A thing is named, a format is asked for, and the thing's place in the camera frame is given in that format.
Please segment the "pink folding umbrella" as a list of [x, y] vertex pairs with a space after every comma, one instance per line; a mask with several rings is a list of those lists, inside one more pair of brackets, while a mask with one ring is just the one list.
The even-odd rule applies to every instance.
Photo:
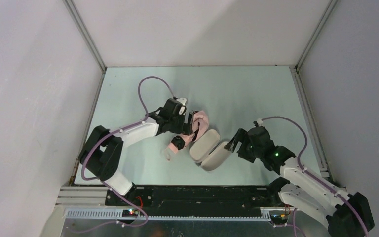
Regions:
[[[193, 123], [193, 134], [191, 135], [184, 135], [186, 140], [186, 148], [189, 144], [196, 142], [200, 139], [201, 136], [204, 135], [204, 133], [207, 132], [209, 128], [209, 117], [206, 114], [205, 111], [197, 111], [197, 113], [194, 115], [194, 123]], [[164, 156], [167, 161], [170, 161], [174, 155], [178, 153], [177, 150], [175, 150], [171, 144], [171, 142], [168, 144], [168, 146], [164, 150]]]

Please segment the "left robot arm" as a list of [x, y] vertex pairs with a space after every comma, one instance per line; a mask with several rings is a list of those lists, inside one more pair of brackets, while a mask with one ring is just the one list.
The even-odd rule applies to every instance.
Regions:
[[93, 178], [119, 195], [126, 195], [134, 189], [132, 181], [124, 176], [118, 168], [122, 150], [146, 138], [163, 133], [191, 135], [196, 111], [188, 111], [185, 98], [169, 98], [164, 106], [148, 112], [142, 121], [127, 125], [117, 130], [103, 126], [95, 127], [85, 142], [80, 154], [81, 176], [87, 180], [86, 170]]

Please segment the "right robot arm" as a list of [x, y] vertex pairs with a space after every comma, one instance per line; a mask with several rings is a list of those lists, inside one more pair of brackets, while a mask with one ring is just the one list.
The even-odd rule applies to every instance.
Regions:
[[284, 146], [277, 146], [263, 126], [239, 129], [224, 146], [249, 162], [260, 160], [279, 178], [269, 188], [282, 203], [297, 208], [327, 228], [332, 237], [366, 237], [375, 227], [368, 199], [350, 194], [303, 165]]

